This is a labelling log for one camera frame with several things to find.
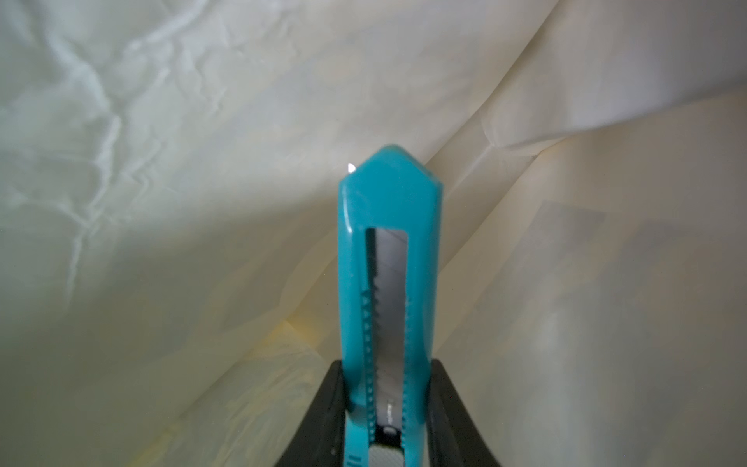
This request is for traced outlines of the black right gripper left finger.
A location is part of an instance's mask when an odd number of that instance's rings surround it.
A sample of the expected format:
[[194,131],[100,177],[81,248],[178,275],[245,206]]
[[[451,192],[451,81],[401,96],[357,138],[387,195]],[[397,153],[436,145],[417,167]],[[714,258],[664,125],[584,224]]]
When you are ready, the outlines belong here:
[[334,361],[276,467],[341,467],[347,395],[342,361]]

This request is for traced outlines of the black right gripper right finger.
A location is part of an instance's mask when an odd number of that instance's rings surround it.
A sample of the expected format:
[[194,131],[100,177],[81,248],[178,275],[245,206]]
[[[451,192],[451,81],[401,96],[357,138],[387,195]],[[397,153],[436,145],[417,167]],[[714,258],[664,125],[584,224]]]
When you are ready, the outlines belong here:
[[427,441],[432,467],[500,467],[463,404],[447,370],[431,361]]

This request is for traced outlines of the teal utility knife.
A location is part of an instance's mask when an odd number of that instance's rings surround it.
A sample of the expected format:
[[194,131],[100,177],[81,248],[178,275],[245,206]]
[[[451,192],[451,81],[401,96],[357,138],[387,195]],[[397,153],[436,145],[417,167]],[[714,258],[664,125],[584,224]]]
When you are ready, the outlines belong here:
[[372,447],[424,459],[443,185],[403,148],[380,149],[338,189],[344,465]]

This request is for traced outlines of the cream canvas tote bag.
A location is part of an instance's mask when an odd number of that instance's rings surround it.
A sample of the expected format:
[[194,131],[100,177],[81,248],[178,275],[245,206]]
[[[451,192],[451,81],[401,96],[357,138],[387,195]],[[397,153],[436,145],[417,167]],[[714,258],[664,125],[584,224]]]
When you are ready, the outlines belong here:
[[745,464],[742,1],[3,2],[2,464],[273,465],[390,144],[501,463]]

